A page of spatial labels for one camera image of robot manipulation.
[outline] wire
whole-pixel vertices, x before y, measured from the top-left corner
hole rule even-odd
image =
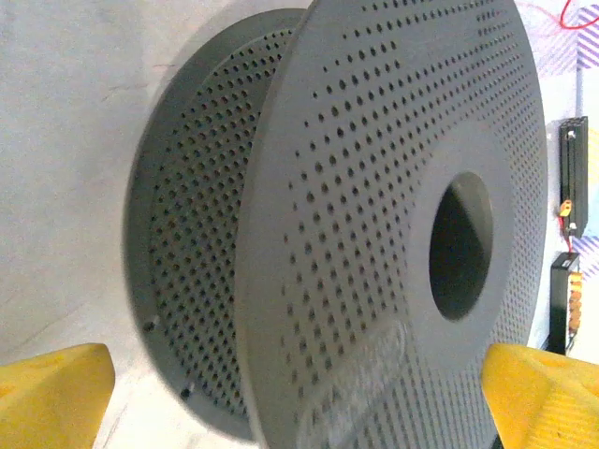
[[[561,28],[563,28],[564,30],[582,30],[584,28],[588,28],[592,25],[595,25],[596,23],[599,22],[599,17],[595,18],[594,20],[587,22],[587,23],[583,23],[582,25],[568,25],[565,22],[565,13],[568,11],[568,8],[570,7],[570,4],[572,3],[572,0],[568,0],[567,2],[565,2],[565,7],[563,7],[562,10],[562,15],[560,16],[560,26]]]
[[[537,9],[538,11],[542,12],[543,14],[545,14],[546,16],[548,16],[549,18],[551,18],[557,25],[560,26],[560,28],[562,28],[563,30],[582,30],[584,28],[588,28],[590,26],[595,25],[596,23],[599,22],[599,17],[597,17],[596,19],[588,22],[588,23],[583,23],[581,25],[569,25],[565,22],[565,15],[568,12],[568,8],[570,8],[572,4],[572,0],[567,0],[565,2],[565,6],[562,9],[562,13],[560,14],[560,17],[558,18],[557,16],[553,15],[552,13],[550,13],[549,11],[547,11],[546,9],[544,9],[543,7],[540,7],[538,5],[533,5],[531,3],[520,3],[521,6],[523,7],[531,7],[533,9]]]

